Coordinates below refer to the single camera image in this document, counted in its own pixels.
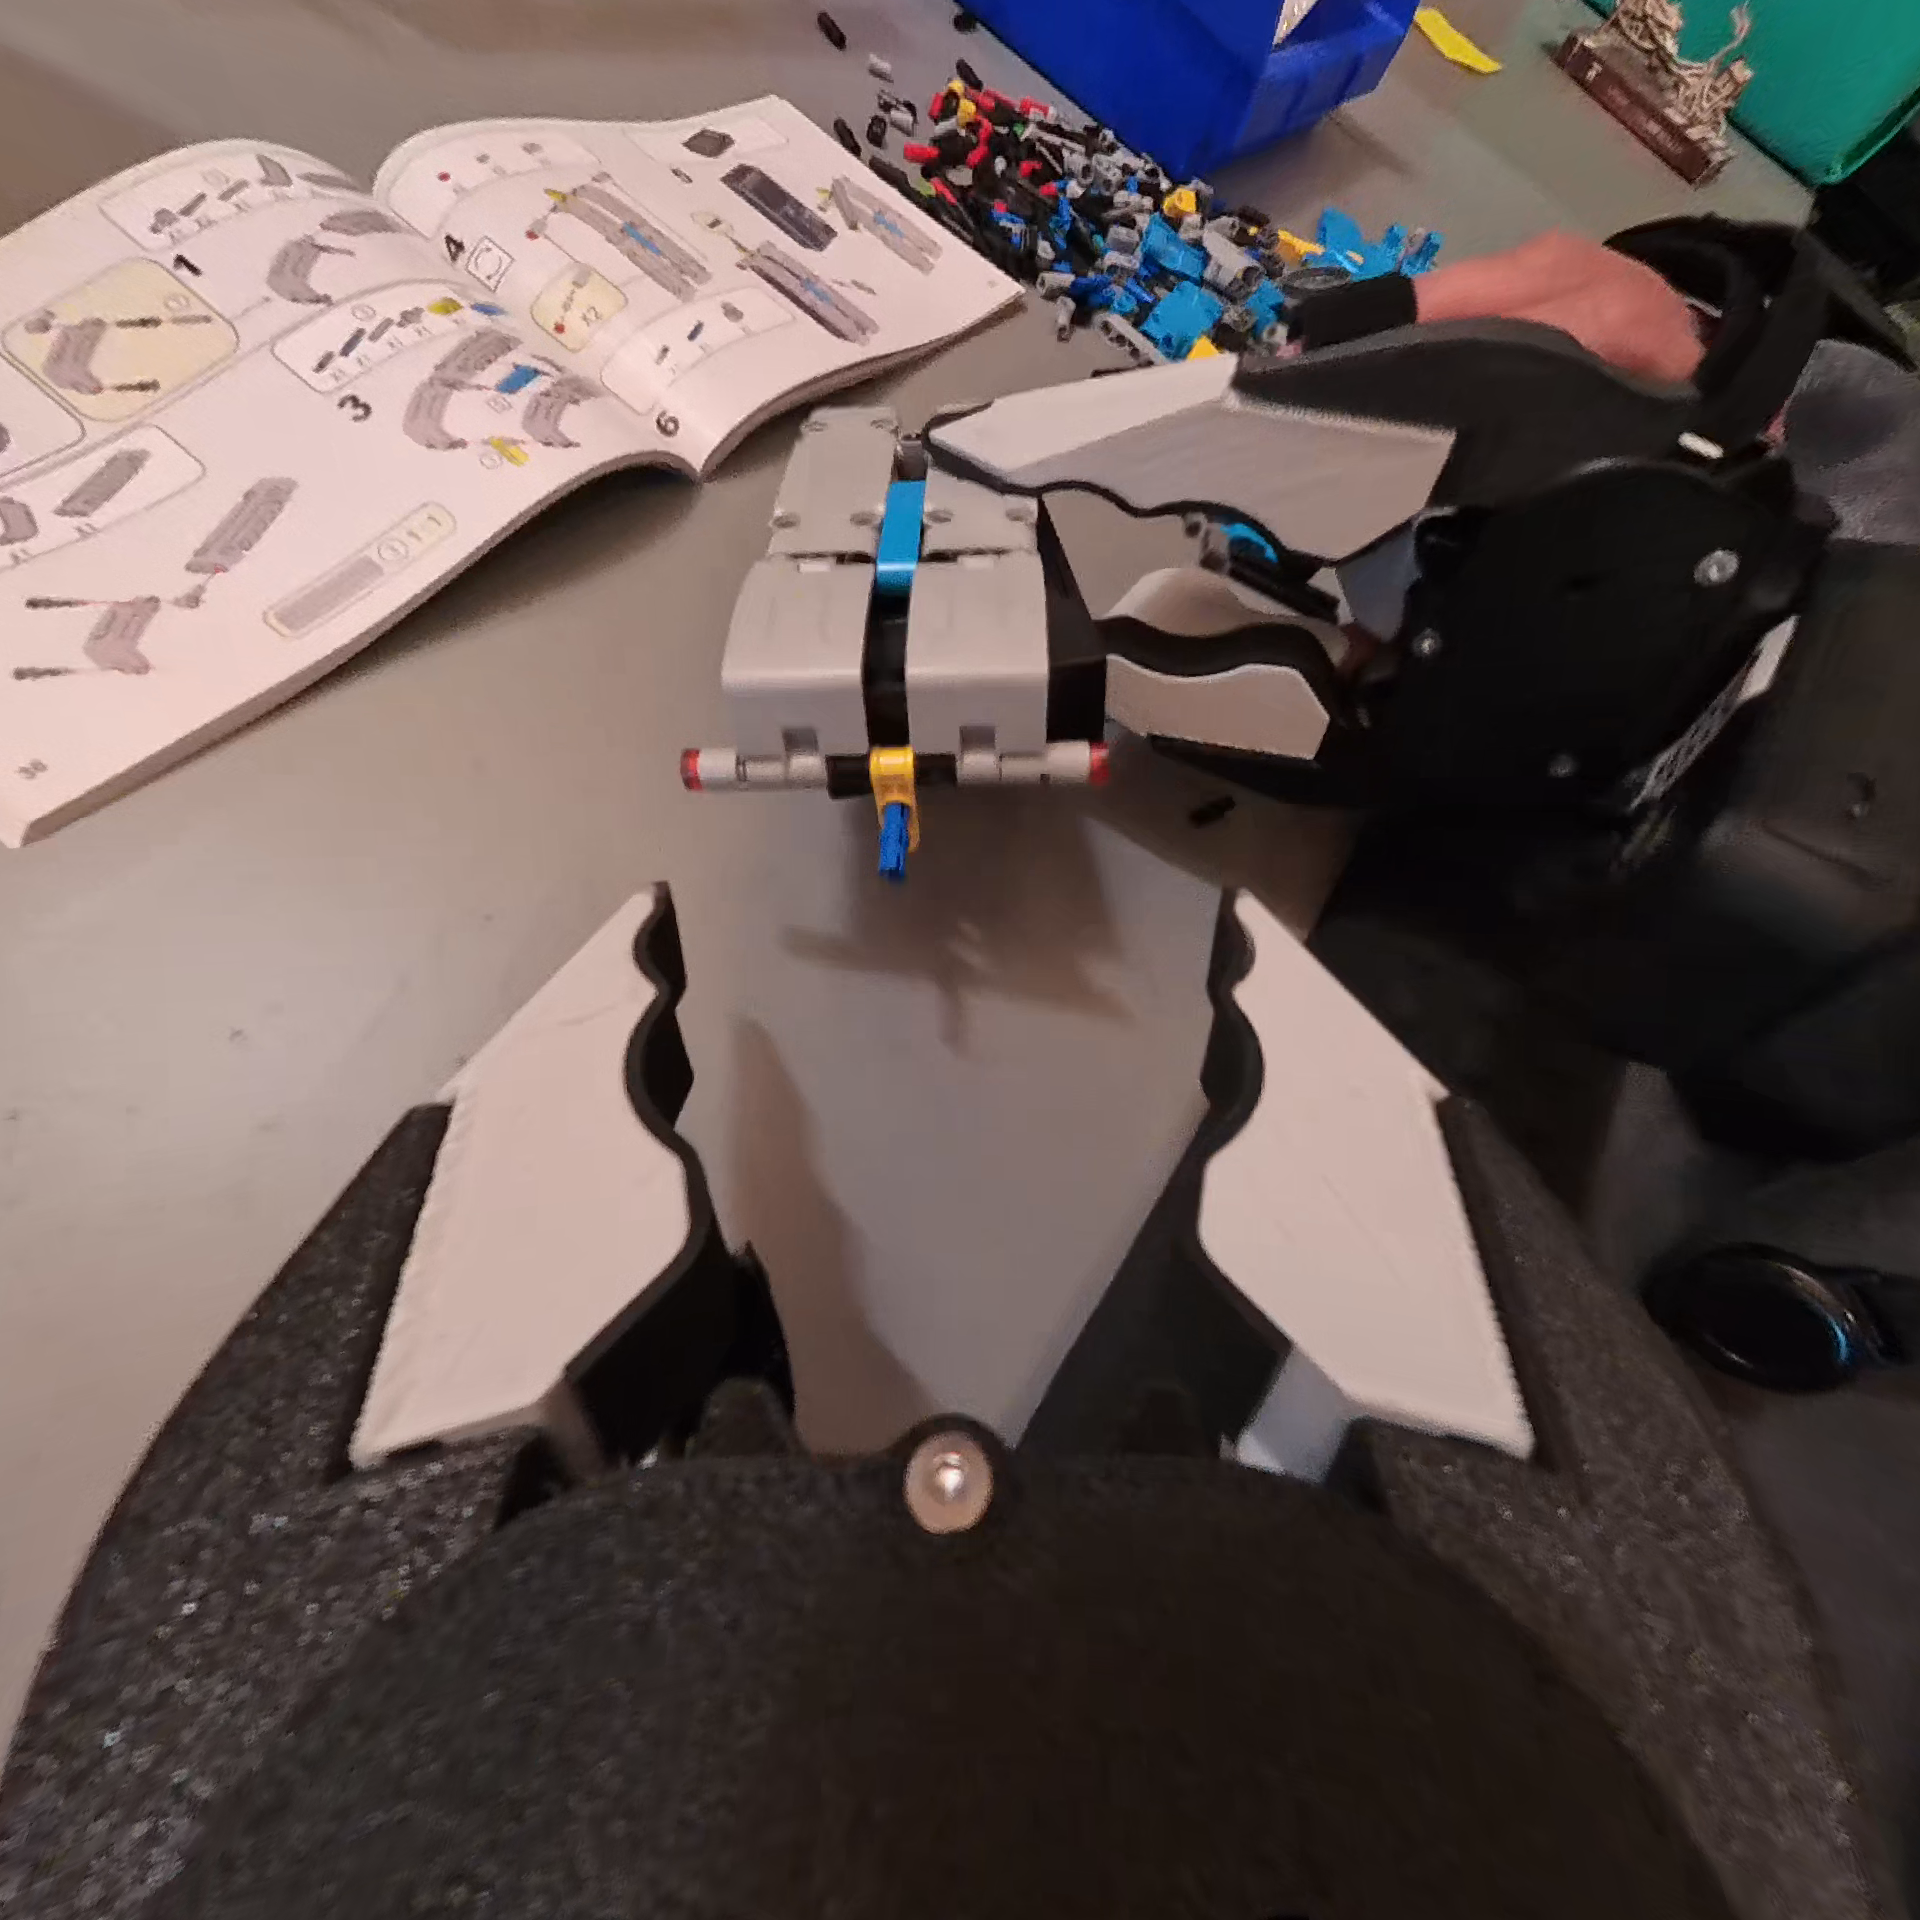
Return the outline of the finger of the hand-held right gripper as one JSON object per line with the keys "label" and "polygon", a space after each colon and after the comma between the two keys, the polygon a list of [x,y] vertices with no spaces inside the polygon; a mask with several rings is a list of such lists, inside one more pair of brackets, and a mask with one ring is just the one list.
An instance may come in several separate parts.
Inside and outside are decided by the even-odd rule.
{"label": "finger of the hand-held right gripper", "polygon": [[1080,489],[1129,516],[1215,511],[1320,561],[1417,520],[1454,440],[1451,427],[1253,398],[1227,361],[1002,396],[925,427],[930,463],[999,495]]}
{"label": "finger of the hand-held right gripper", "polygon": [[1349,721],[1349,633],[1230,580],[1143,580],[1097,623],[1106,718],[1140,738],[1317,759]]}

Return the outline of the blue plastic bin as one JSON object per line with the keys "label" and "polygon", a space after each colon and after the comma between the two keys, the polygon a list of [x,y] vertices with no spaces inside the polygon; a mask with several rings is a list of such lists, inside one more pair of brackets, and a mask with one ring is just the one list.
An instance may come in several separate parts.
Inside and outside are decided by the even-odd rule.
{"label": "blue plastic bin", "polygon": [[1076,107],[1177,177],[1301,138],[1378,89],[1417,3],[970,3]]}

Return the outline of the person's right hand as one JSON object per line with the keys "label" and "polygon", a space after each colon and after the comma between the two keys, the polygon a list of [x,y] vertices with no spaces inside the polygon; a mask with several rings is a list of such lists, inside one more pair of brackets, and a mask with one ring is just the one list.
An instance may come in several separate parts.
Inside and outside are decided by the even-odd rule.
{"label": "person's right hand", "polygon": [[1693,384],[1704,361],[1693,304],[1657,267],[1584,237],[1545,233],[1508,253],[1440,266],[1412,289],[1421,325],[1554,326],[1653,384]]}

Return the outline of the small brown ship model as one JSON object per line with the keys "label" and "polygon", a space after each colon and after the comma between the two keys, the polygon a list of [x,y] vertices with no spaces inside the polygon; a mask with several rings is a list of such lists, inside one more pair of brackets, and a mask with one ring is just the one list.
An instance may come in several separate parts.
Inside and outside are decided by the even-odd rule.
{"label": "small brown ship model", "polygon": [[1755,78],[1755,15],[1733,3],[1731,36],[1708,59],[1682,56],[1682,30],[1679,3],[1616,3],[1599,25],[1563,36],[1551,61],[1679,181],[1704,187],[1731,162],[1727,123]]}

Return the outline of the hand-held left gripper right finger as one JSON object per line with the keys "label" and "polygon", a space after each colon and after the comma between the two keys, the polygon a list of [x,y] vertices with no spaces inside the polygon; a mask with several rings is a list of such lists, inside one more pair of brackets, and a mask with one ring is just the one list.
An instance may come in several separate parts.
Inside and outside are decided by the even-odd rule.
{"label": "hand-held left gripper right finger", "polygon": [[1444,1141],[1444,1085],[1249,892],[1223,911],[1227,1042],[1196,1241],[1284,1344],[1235,1459],[1326,1479],[1360,1421],[1531,1459],[1496,1296]]}

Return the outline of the black glossy round object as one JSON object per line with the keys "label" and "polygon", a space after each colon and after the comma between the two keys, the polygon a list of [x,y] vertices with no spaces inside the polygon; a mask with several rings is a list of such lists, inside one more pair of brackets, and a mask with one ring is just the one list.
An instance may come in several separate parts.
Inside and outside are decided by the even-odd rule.
{"label": "black glossy round object", "polygon": [[1918,1366],[1918,1278],[1765,1241],[1667,1257],[1639,1286],[1659,1331],[1714,1372],[1783,1395]]}

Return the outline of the black and grey brick assembly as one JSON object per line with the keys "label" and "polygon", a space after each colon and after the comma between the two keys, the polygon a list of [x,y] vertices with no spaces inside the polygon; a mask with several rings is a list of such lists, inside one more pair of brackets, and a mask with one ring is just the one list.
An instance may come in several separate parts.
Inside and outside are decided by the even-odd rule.
{"label": "black and grey brick assembly", "polygon": [[688,794],[908,799],[1097,785],[1106,656],[1049,514],[929,463],[898,416],[799,423],[722,655],[732,743]]}

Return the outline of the grey desk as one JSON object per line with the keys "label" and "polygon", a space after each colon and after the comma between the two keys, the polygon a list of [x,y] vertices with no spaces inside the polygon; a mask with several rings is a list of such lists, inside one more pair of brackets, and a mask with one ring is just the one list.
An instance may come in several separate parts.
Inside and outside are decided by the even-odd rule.
{"label": "grey desk", "polygon": [[[1373,97],[1215,181],[1448,262],[1664,214],[1805,220],[1741,145],[1688,192],[1547,61],[1572,3],[1440,3]],[[371,177],[466,119],[677,119],[783,96],[848,123],[865,59],[930,91],[943,3],[4,3],[4,222],[138,156],[269,134]],[[693,797],[720,648],[795,431],[705,486],[619,473],[540,516],[300,701],[4,854],[4,1751],[62,1598],[254,1294],[403,1112],[436,1097],[647,882],[679,906],[683,1135],[771,1270],[804,1435],[933,1411],[1007,1437],[1202,1115],[1223,885],[1308,927],[1326,814],[1145,751],[1095,790],[925,806],[906,885],[821,797]]]}

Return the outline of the open instruction booklet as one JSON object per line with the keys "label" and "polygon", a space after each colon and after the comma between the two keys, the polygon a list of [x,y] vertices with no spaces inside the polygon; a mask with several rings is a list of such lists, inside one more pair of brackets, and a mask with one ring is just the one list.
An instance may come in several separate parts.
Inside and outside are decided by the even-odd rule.
{"label": "open instruction booklet", "polygon": [[4,847],[313,687],[559,497],[705,482],[1020,289],[804,113],[165,153],[4,237]]}

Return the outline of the pile of toy bricks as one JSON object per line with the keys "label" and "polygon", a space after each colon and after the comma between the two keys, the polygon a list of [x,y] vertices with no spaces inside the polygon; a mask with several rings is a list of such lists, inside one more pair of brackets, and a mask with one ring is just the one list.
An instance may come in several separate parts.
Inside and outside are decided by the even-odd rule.
{"label": "pile of toy bricks", "polygon": [[1129,151],[1059,89],[1020,96],[970,59],[955,59],[925,102],[901,96],[878,56],[870,73],[865,129],[836,119],[829,132],[883,187],[883,209],[921,206],[1031,289],[1059,336],[1092,326],[1143,365],[1412,325],[1412,282],[1444,250],[1430,229],[1370,237],[1335,206],[1308,237],[1289,233],[1215,181]]}

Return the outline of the green plastic bin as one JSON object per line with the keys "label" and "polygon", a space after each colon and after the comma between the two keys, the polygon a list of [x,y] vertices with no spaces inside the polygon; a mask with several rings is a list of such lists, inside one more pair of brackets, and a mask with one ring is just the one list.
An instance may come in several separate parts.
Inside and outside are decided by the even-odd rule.
{"label": "green plastic bin", "polygon": [[[1733,3],[1682,3],[1682,56],[1731,36]],[[1751,3],[1755,78],[1727,129],[1799,182],[1850,181],[1918,115],[1918,3]]]}

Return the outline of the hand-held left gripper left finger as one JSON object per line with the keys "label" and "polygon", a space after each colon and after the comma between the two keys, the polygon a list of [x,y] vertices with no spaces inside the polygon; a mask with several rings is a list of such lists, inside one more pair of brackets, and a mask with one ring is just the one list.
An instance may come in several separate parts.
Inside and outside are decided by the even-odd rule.
{"label": "hand-held left gripper left finger", "polygon": [[654,882],[445,1085],[352,1469],[514,1431],[584,1472],[628,1451],[588,1372],[696,1247],[683,994],[672,892]]}

